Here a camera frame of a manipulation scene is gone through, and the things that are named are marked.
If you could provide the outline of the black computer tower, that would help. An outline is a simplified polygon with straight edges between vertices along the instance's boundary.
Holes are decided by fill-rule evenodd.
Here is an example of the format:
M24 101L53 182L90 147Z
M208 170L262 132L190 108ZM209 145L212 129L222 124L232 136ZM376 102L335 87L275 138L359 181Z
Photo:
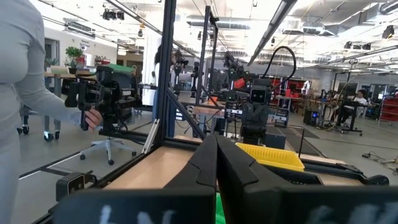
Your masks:
M319 118L318 111L312 111L312 110L305 109L304 114L303 114L303 122L305 124L311 125L311 126L317 126L318 118Z

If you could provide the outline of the office chair with white base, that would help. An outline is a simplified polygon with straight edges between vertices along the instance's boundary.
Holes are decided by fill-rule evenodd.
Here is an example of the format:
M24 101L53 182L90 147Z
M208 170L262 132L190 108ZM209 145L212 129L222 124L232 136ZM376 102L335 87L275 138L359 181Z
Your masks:
M111 153L112 148L129 151L131 153L131 156L137 155L137 151L133 147L125 145L122 140L117 140L111 137L107 137L105 140L102 141L93 141L90 147L82 150L80 152L80 160L82 161L85 160L86 155L90 152L99 151L103 149L108 155L108 164L112 166L114 164L114 160L112 159L112 153Z

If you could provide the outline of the red storage shelving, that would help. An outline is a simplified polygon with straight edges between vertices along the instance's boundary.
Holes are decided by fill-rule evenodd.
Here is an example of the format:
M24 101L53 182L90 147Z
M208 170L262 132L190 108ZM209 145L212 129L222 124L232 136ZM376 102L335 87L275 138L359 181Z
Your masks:
M274 100L277 96L286 96L291 98L300 98L302 96L302 88L305 80L290 79L281 84L282 78L272 79L272 86L276 89L273 91L271 99Z

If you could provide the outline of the black plastic slotted basket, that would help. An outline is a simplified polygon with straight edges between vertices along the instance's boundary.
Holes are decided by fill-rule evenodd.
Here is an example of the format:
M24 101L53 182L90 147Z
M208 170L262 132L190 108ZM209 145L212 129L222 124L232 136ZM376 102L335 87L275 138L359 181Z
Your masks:
M277 174L281 178L289 181L296 185L323 185L323 182L319 176L315 174L309 174L306 172L294 171L289 169L283 169L279 167L273 167L264 165L267 169Z

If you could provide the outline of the black box with white face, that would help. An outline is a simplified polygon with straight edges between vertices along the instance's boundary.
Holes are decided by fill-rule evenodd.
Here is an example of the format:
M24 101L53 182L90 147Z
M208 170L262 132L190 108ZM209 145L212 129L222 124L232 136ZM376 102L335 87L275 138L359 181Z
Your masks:
M92 170L86 173L73 172L57 180L55 184L55 200L59 202L72 192L84 189L85 184L89 182L95 183L97 179L92 173Z

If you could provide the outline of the black neighbouring station frame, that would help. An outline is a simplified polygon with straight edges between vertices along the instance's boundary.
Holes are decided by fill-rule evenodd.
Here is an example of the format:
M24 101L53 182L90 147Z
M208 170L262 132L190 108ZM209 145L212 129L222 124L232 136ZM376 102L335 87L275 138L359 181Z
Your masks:
M216 54L216 45L218 40L218 27L216 22L218 19L213 15L211 6L205 7L205 16L203 20L203 32L201 36L201 52L200 52L200 66L199 66L199 75L198 75L198 84L197 84L197 93L195 98L195 106L198 106L201 103L201 94L204 91L208 96L210 95L208 90L206 89L206 78L208 75L208 69L205 68L205 65L208 65L205 62L206 55L206 46L207 41L212 41L212 55L211 55L211 63L210 63L210 89L212 88L211 81L213 79L213 70L215 64L215 54Z

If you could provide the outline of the long black ceiling light rail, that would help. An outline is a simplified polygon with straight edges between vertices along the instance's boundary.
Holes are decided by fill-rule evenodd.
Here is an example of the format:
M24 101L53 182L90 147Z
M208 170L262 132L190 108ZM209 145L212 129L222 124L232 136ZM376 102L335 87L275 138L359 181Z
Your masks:
M250 61L248 62L247 66L250 66L255 59L259 56L262 52L263 48L273 36L274 32L277 30L281 22L285 19L285 17L289 14L291 9L294 7L298 0L281 0L280 4L278 5L277 10L275 11L272 19L262 35L254 53L252 54Z

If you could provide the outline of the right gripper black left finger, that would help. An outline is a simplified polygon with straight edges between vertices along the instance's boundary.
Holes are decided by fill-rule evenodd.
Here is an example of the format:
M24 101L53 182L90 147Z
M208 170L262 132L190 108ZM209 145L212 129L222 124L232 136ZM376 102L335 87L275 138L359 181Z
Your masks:
M53 224L215 224L218 144L208 136L161 189L84 190L56 207Z

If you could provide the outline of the yellow plastic slotted basket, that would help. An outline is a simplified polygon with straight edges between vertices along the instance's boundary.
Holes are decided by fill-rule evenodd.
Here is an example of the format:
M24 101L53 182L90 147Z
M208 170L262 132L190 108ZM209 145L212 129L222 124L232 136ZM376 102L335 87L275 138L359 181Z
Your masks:
M305 170L304 164L295 152L240 142L237 142L236 145L262 165L298 172L304 172Z

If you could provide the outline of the potted green plant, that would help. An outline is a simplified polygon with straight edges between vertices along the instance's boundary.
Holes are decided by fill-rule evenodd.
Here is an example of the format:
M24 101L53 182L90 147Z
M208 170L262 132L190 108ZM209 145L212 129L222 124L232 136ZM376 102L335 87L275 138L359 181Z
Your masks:
M83 55L83 51L76 47L67 47L65 49L65 54L67 59L65 61L65 65L68 67L68 71L70 74L76 74L77 65Z

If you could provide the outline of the red storage bins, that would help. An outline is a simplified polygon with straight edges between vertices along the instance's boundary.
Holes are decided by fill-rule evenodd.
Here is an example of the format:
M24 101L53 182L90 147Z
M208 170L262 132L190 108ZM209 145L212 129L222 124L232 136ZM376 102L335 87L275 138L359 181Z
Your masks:
M379 122L398 122L398 97L386 96L381 103Z

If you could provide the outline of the person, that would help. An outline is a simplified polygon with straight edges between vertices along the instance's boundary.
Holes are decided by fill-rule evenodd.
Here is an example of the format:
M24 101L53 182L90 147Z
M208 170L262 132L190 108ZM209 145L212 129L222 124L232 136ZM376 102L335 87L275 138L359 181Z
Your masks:
M353 98L353 101L359 102L362 105L367 104L367 99L365 99L365 94L366 91L364 89L360 89L357 91L356 96ZM353 106L348 106L344 105L343 107L343 112L342 112L342 119L341 119L341 124L344 126L348 126L348 123L346 120L353 115L354 112L354 107Z
M158 92L159 92L159 77L160 77L160 60L161 60L161 50L162 46L160 45L157 49L157 52L155 54L154 58L154 75L153 78L155 80L155 85L157 86L157 89L155 90L154 93L154 98L153 98L153 105L152 105L152 122L155 121L156 115L157 115L157 100L158 100ZM171 81L171 86L174 86L174 78L175 78L175 70L174 70L174 65L176 64L176 54L175 52L171 53L171 62L170 62L170 81Z
M0 224L10 224L19 180L20 106L79 125L80 111L44 84L44 23L29 0L0 0Z

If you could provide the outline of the green plastic slotted basket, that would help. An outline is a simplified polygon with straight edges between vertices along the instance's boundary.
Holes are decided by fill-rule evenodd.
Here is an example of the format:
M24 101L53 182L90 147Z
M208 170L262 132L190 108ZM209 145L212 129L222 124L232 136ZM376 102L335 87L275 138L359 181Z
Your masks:
M222 204L221 195L219 192L216 193L215 224L226 224L226 220L224 217L223 204Z

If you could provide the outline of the wooden table on casters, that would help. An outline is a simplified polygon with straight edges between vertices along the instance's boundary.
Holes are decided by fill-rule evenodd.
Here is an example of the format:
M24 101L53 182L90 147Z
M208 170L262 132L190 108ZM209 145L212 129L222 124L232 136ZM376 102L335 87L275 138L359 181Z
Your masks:
M65 79L77 79L77 78L86 78L89 81L96 80L93 74L82 74L82 75L75 75L75 74L59 74L59 73L44 73L44 82L46 89L50 90L50 84L53 83L53 94L61 97L62 94L62 82ZM21 104L21 108L19 110L19 114L21 117L21 125L17 127L18 135L24 134L28 135L30 131L29 127L29 116L39 116L40 114L28 106ZM61 121L55 119L54 123L54 132L51 132L50 129L50 117L44 116L44 140L47 142L51 142L54 139L58 140L60 137L60 130L61 130Z

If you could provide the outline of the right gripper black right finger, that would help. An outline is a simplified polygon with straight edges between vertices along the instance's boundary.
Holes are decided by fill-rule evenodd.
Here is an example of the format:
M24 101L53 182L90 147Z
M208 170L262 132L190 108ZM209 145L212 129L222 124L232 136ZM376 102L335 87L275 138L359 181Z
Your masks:
M398 224L398 187L295 185L224 136L217 179L232 224Z

